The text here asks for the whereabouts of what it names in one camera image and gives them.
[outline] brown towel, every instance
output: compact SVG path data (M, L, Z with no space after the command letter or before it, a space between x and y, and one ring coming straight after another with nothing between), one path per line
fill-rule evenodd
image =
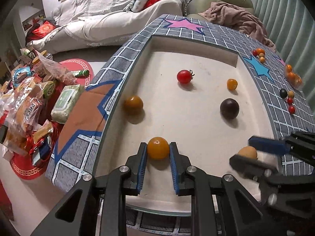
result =
M212 2L209 9L198 14L213 24L248 34L276 52L275 44L267 38L263 23L244 8L225 2Z

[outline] green curtain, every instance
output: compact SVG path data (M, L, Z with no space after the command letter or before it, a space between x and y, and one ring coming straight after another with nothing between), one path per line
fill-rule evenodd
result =
M254 9L281 58L303 79L303 92L315 115L314 19L301 0L256 0Z

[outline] clear plastic bag of oranges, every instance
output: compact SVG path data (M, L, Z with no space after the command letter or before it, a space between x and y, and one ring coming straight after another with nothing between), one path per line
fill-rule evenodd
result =
M284 67L284 76L293 88L295 88L296 90L302 90L303 87L302 79L298 74L292 71L291 65L286 65Z

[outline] silver screw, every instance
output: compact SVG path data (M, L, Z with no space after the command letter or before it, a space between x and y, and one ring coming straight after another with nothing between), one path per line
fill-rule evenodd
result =
M188 170L188 172L193 173L193 172L195 172L197 170L197 168L195 166L188 166L187 170Z
M83 176L83 180L84 181L90 181L92 179L92 175L91 174L86 174Z
M227 174L224 176L224 180L227 181L227 182L231 182L233 181L234 177L230 174Z
M268 204L270 206L273 206L274 204L276 204L276 202L277 202L277 195L276 194L269 195L269 197L268 197Z
M119 171L120 171L120 172L127 172L128 170L129 170L128 166L121 166L121 167L119 168Z
M270 177L271 176L271 170L270 169L265 170L264 175L265 175L265 177Z

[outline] red cherry tomato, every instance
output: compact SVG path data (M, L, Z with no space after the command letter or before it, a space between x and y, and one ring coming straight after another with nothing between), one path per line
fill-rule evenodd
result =
M193 71L191 70L181 70L178 72L177 74L177 80L181 83L181 84L187 84L189 83L192 79L193 79Z
M295 107L294 106L289 106L289 113L294 114L295 113Z
M287 103L288 103L289 105L292 105L292 104L293 104L293 99L292 99L292 98L288 98L288 99L287 99Z

